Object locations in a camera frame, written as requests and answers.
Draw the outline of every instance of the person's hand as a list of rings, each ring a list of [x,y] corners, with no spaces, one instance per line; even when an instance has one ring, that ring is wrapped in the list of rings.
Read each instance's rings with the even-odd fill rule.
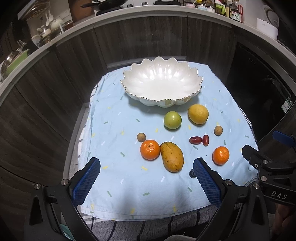
[[[272,232],[279,235],[288,225],[293,216],[293,207],[276,204],[276,216],[272,225]]]

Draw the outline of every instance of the spoon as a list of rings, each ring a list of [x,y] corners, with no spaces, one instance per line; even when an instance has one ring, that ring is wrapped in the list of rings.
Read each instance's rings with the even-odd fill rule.
[[[48,9],[48,14],[49,14],[49,21],[51,22],[53,19],[54,19],[54,17],[53,17],[53,15],[50,13],[50,10]]]
[[[45,16],[46,16],[46,23],[45,23],[45,26],[47,27],[49,25],[49,19],[48,19],[48,16],[47,16],[47,13],[45,12]]]

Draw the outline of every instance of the striped cloth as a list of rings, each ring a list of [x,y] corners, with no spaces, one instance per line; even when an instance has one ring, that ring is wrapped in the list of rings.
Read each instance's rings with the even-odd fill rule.
[[[216,211],[207,206],[169,218],[148,221],[105,221],[82,214],[84,221],[100,241],[145,241],[168,237],[173,233],[208,222]]]

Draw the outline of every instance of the countertop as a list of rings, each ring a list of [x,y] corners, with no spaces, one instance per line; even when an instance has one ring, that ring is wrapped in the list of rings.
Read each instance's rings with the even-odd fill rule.
[[[5,99],[6,95],[13,87],[19,78],[39,59],[49,52],[49,48],[52,45],[60,45],[61,43],[73,38],[74,36],[88,31],[92,28],[105,25],[112,22],[117,22],[124,19],[139,18],[147,16],[179,16],[179,17],[190,17],[199,18],[218,24],[226,25],[229,27],[236,26],[242,28],[252,34],[262,38],[263,40],[270,43],[283,55],[285,55],[296,67],[296,56],[285,48],[280,42],[268,37],[253,27],[247,26],[243,23],[234,21],[230,18],[226,18],[222,15],[184,6],[172,6],[172,5],[152,5],[152,6],[138,6],[131,8],[124,8],[113,12],[105,13],[89,20],[86,20],[69,30],[65,31],[61,35],[54,38],[51,42],[45,44],[35,52],[33,52],[28,58],[26,58],[13,72],[3,81],[0,85],[0,105]]]

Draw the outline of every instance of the green apple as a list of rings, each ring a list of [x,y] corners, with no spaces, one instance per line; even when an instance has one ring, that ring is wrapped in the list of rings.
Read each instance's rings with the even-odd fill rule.
[[[174,130],[181,125],[182,118],[176,111],[170,111],[166,113],[163,123],[167,128]]]

